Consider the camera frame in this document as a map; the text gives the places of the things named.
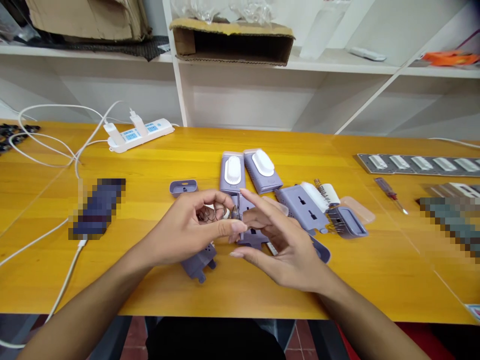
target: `brown cardboard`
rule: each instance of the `brown cardboard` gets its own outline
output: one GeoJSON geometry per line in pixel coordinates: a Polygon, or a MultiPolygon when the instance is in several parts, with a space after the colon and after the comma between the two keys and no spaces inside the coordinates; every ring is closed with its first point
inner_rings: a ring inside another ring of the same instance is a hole
{"type": "Polygon", "coordinates": [[[26,0],[33,25],[71,37],[141,41],[150,32],[143,0],[26,0]]]}
{"type": "Polygon", "coordinates": [[[272,23],[208,24],[192,18],[171,22],[177,57],[186,61],[211,61],[286,66],[294,43],[292,29],[272,23]]]}

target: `power strip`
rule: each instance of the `power strip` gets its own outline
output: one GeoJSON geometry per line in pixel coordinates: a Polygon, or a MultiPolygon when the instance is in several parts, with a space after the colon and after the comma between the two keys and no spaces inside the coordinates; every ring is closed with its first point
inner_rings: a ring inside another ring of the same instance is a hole
{"type": "Polygon", "coordinates": [[[170,122],[164,118],[145,124],[145,128],[148,131],[145,136],[141,136],[136,127],[120,133],[117,131],[115,137],[119,135],[124,141],[124,143],[121,145],[117,145],[112,136],[110,136],[107,140],[108,145],[110,145],[110,151],[119,154],[124,153],[128,149],[134,148],[138,145],[144,144],[146,142],[149,142],[150,140],[159,138],[161,136],[171,134],[175,131],[172,124],[170,124],[170,122]]]}

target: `charging cable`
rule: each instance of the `charging cable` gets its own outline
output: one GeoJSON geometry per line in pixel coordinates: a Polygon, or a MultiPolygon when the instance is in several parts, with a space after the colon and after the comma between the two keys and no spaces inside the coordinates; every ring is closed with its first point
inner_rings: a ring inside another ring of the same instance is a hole
{"type": "MultiPolygon", "coordinates": [[[[82,152],[85,150],[85,148],[89,145],[92,145],[92,144],[96,144],[96,143],[103,143],[103,142],[107,142],[107,140],[96,140],[96,141],[92,141],[93,137],[97,134],[97,132],[99,131],[100,127],[105,123],[107,124],[107,117],[108,117],[108,114],[110,113],[110,111],[114,108],[115,105],[117,105],[118,103],[121,103],[123,101],[116,101],[114,102],[109,108],[108,110],[106,111],[106,113],[104,115],[101,115],[98,111],[92,109],[92,108],[89,108],[89,107],[86,107],[86,106],[81,106],[81,105],[62,105],[62,104],[42,104],[42,105],[34,105],[34,106],[30,106],[30,107],[27,107],[25,109],[23,109],[22,111],[20,111],[18,113],[18,124],[19,126],[23,129],[24,132],[20,132],[20,133],[17,133],[17,134],[14,134],[12,135],[10,138],[9,138],[9,143],[10,145],[15,149],[17,150],[20,154],[24,155],[25,157],[33,160],[34,162],[38,163],[38,164],[42,164],[42,165],[45,165],[45,166],[48,166],[48,167],[54,167],[54,168],[65,168],[65,167],[68,167],[69,165],[72,164],[72,162],[74,162],[74,166],[75,166],[75,175],[76,175],[76,178],[77,179],[80,179],[80,175],[79,175],[79,170],[78,170],[78,164],[79,164],[79,159],[80,159],[80,156],[82,155],[82,152]],[[95,130],[93,131],[93,133],[90,135],[90,137],[87,139],[87,141],[83,144],[83,146],[76,152],[74,153],[72,151],[72,149],[67,145],[65,144],[63,141],[57,139],[56,137],[53,137],[53,136],[49,136],[49,135],[44,135],[44,134],[40,134],[40,133],[30,133],[27,131],[27,129],[24,127],[23,123],[22,123],[22,116],[24,116],[24,113],[28,110],[31,110],[31,109],[36,109],[36,108],[47,108],[47,107],[65,107],[65,108],[82,108],[82,109],[86,109],[86,110],[90,110],[90,111],[93,111],[94,113],[98,114],[100,117],[101,117],[101,120],[100,122],[98,123],[98,126],[95,128],[95,130]],[[13,142],[12,140],[17,137],[17,136],[20,136],[20,135],[28,135],[30,138],[32,138],[33,140],[35,140],[37,143],[39,143],[40,145],[42,145],[43,147],[45,148],[48,148],[50,150],[53,150],[54,152],[58,153],[58,154],[61,154],[67,158],[70,159],[70,161],[65,164],[65,165],[55,165],[55,164],[47,164],[47,163],[44,163],[44,162],[41,162],[33,157],[31,157],[30,155],[27,155],[26,153],[24,153],[23,151],[21,151],[13,142]],[[35,137],[36,136],[41,136],[41,137],[46,137],[46,138],[50,138],[50,139],[53,139],[53,140],[56,140],[58,141],[59,143],[61,143],[62,145],[64,145],[67,150],[69,151],[69,153],[71,154],[68,155],[68,154],[65,154],[61,151],[58,151],[56,149],[54,149],[53,147],[50,147],[48,145],[46,145],[45,143],[41,142],[40,140],[36,139],[35,137]]],[[[36,244],[37,242],[39,242],[40,240],[42,240],[43,238],[47,237],[48,235],[50,235],[51,233],[55,232],[56,230],[60,229],[63,225],[65,225],[67,222],[68,222],[68,218],[66,218],[65,220],[63,220],[61,222],[61,224],[59,224],[57,227],[53,228],[52,230],[50,230],[49,232],[43,234],[42,236],[38,237],[37,239],[35,239],[34,241],[30,242],[29,244],[25,245],[24,247],[22,247],[20,250],[14,252],[12,255],[10,255],[9,257],[7,257],[6,259],[4,259],[2,262],[0,262],[0,267],[3,266],[6,262],[8,262],[9,260],[11,260],[12,258],[14,258],[15,256],[17,256],[18,254],[20,254],[21,252],[23,252],[24,250],[28,249],[29,247],[31,247],[32,245],[36,244]]],[[[55,304],[53,305],[50,313],[48,314],[48,317],[45,321],[48,322],[53,314],[55,313],[55,311],[57,310],[57,307],[58,305],[60,304],[60,301],[62,300],[62,297],[64,296],[64,293],[67,289],[67,286],[69,284],[69,281],[70,281],[70,278],[72,277],[72,273],[74,271],[74,268],[75,268],[75,265],[77,263],[77,260],[80,256],[80,252],[82,251],[83,247],[86,245],[87,243],[87,236],[84,235],[83,239],[80,240],[80,242],[78,243],[78,248],[77,248],[77,251],[75,253],[75,256],[73,257],[73,260],[70,264],[70,268],[68,270],[68,273],[65,277],[65,280],[63,282],[63,285],[61,287],[61,290],[58,294],[58,297],[55,301],[55,304]]],[[[25,347],[25,344],[12,344],[12,343],[9,343],[9,342],[6,342],[6,341],[3,341],[3,340],[0,340],[0,346],[3,346],[5,348],[9,348],[9,349],[23,349],[25,347]]]]}

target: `wooden table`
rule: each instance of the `wooden table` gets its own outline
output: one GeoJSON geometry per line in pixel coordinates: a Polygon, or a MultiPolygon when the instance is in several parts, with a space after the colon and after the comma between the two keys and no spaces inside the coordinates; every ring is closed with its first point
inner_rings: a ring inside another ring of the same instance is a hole
{"type": "MultiPolygon", "coordinates": [[[[60,122],[40,125],[43,134],[60,137],[74,150],[94,128],[92,124],[60,122]]],[[[123,131],[129,125],[118,128],[123,131]]],[[[94,140],[105,138],[100,131],[94,140]]],[[[68,161],[39,148],[31,139],[21,148],[51,164],[68,161]]],[[[222,152],[252,148],[263,148],[270,155],[284,186],[320,178],[333,184],[340,197],[352,196],[375,213],[375,222],[367,225],[369,237],[344,240],[319,234],[317,238],[332,253],[329,266],[392,320],[475,324],[463,303],[480,303],[480,265],[432,225],[414,200],[427,195],[425,184],[475,184],[480,180],[389,176],[388,182],[410,213],[406,216],[353,155],[473,157],[477,150],[433,140],[207,128],[177,128],[173,134],[123,154],[108,151],[105,143],[85,150],[80,187],[88,188],[97,178],[126,178],[126,192],[105,235],[89,241],[83,249],[61,305],[99,277],[162,218],[174,201],[170,182],[196,179],[200,189],[218,188],[222,152]]],[[[71,215],[79,203],[79,182],[73,167],[38,165],[14,150],[0,156],[0,169],[1,260],[71,215]]],[[[254,190],[248,176],[247,187],[254,190]]],[[[277,286],[246,261],[230,257],[234,248],[226,239],[216,242],[217,268],[205,270],[204,284],[190,280],[179,264],[155,268],[120,313],[326,318],[315,296],[277,286]]],[[[0,313],[48,313],[76,249],[77,242],[68,240],[65,225],[0,268],[0,313]]]]}

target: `white remote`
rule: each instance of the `white remote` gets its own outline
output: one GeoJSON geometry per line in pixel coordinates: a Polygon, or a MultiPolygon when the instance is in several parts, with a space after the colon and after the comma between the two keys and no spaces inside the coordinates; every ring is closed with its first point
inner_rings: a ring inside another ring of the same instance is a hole
{"type": "Polygon", "coordinates": [[[358,57],[373,61],[384,61],[387,58],[385,55],[379,54],[378,52],[373,52],[361,47],[352,47],[348,52],[358,57]]]}

